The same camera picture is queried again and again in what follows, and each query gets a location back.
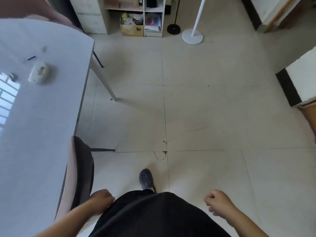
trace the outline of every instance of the wooden frame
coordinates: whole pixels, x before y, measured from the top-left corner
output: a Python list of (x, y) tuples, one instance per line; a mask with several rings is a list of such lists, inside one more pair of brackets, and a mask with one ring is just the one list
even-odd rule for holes
[(290, 8), (290, 6), (295, 2), (296, 0), (288, 0), (284, 6), (279, 10), (279, 12), (276, 14), (276, 16), (270, 21), (267, 28), (263, 33), (267, 33), (272, 30), (272, 28), (276, 25), (277, 21), (285, 14), (285, 12)]

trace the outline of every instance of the white round base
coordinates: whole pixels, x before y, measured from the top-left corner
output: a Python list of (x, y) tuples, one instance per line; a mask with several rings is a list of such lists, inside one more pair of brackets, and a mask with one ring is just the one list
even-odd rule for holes
[(192, 31), (193, 31), (193, 29), (185, 30), (182, 33), (182, 39), (190, 45), (200, 44), (203, 40), (202, 34), (199, 31), (195, 31), (194, 36), (192, 36)]

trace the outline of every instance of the person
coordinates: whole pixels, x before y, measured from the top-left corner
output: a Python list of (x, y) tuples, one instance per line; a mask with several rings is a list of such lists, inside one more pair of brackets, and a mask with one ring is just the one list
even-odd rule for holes
[[(199, 208), (175, 194), (157, 193), (150, 170), (141, 171), (139, 180), (142, 191), (125, 193), (116, 201), (108, 190), (97, 191), (35, 237), (77, 236), (93, 215), (101, 216), (89, 237), (230, 236)], [(268, 237), (224, 192), (213, 190), (204, 201), (209, 211), (225, 219), (240, 237)]]

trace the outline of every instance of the black round base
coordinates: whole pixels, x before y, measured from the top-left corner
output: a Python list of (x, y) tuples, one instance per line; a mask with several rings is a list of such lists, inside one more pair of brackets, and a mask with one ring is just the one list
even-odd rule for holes
[(167, 27), (167, 31), (168, 33), (170, 33), (171, 35), (178, 35), (181, 33), (181, 28), (177, 25), (177, 24), (170, 24)]

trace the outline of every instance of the cardboard box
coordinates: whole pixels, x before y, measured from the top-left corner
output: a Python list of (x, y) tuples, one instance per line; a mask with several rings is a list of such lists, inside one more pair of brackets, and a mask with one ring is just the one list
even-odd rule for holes
[(121, 24), (121, 31), (125, 37), (144, 37), (144, 26)]

